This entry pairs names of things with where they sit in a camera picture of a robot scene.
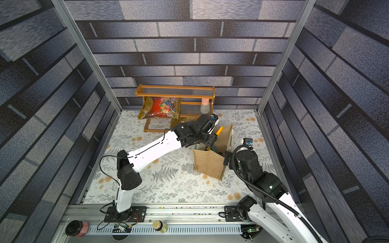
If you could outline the orange handled utility knife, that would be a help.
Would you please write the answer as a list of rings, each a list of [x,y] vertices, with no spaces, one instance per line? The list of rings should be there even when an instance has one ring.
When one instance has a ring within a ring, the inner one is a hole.
[[[219,136],[224,130],[224,127],[221,127],[217,132],[216,135]]]

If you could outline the green jute Christmas bag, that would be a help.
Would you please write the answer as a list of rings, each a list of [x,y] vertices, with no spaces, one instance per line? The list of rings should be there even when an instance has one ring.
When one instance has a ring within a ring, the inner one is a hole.
[[[234,130],[233,125],[229,125],[223,129],[218,136],[214,146],[215,150],[205,150],[205,146],[195,146],[194,167],[193,169],[199,173],[222,181],[226,166],[223,164],[225,156],[228,152],[232,152]]]

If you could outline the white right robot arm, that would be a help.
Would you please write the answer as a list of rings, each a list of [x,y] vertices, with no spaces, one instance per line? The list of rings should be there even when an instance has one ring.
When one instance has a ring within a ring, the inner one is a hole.
[[[252,147],[240,145],[227,152],[224,164],[261,199],[258,202],[247,195],[224,213],[226,221],[250,222],[242,227],[243,238],[251,239],[264,230],[280,243],[326,242],[303,215],[282,181],[262,169]]]

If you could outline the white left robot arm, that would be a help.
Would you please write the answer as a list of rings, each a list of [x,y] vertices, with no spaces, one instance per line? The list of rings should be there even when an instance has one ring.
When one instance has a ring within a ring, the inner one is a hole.
[[[213,133],[217,123],[216,120],[203,120],[202,118],[197,121],[180,123],[165,132],[163,137],[138,150],[120,151],[116,156],[118,192],[112,206],[104,212],[104,222],[125,223],[135,216],[132,212],[132,197],[134,189],[142,183],[139,172],[151,162],[182,147],[200,143],[212,147],[224,129],[221,127]]]

